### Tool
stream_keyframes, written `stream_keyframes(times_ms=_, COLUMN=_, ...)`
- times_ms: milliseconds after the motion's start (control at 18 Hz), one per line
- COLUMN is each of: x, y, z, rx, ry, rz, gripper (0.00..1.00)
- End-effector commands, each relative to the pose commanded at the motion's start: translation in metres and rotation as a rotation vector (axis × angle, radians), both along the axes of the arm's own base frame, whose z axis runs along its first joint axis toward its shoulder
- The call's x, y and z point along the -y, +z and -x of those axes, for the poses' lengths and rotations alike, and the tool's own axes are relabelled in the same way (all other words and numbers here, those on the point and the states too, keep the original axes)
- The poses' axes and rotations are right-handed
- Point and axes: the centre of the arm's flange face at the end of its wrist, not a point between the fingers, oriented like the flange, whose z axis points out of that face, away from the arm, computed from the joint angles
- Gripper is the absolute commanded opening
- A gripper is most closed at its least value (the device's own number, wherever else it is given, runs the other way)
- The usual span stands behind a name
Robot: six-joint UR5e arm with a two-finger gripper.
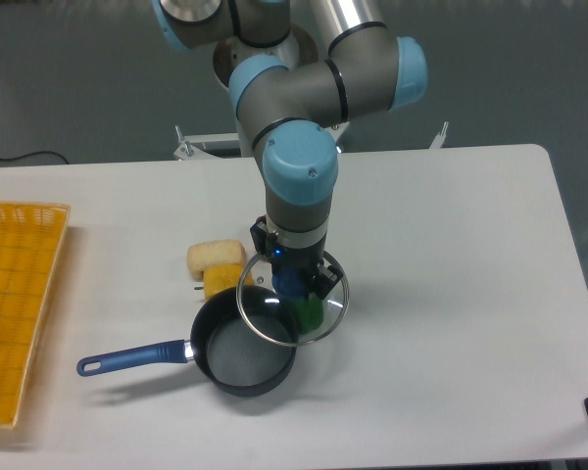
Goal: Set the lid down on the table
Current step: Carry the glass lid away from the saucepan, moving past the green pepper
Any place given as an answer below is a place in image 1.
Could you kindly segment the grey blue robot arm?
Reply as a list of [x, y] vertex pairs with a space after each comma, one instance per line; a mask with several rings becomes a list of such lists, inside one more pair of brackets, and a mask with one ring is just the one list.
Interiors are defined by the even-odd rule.
[[252, 227], [257, 252], [288, 298], [326, 297], [343, 271], [324, 252], [338, 175], [334, 125], [419, 100], [424, 53], [392, 35], [373, 1], [316, 1], [327, 45], [301, 64], [286, 1], [157, 1], [168, 41], [184, 49], [236, 40], [225, 81], [238, 127], [265, 184], [266, 213]]

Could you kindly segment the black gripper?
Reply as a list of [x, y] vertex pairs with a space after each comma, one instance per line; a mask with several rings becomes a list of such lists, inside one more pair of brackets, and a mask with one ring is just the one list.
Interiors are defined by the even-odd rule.
[[310, 290], [317, 298], [325, 299], [341, 282], [341, 269], [322, 264], [324, 241], [302, 249], [269, 246], [272, 286], [275, 290]]

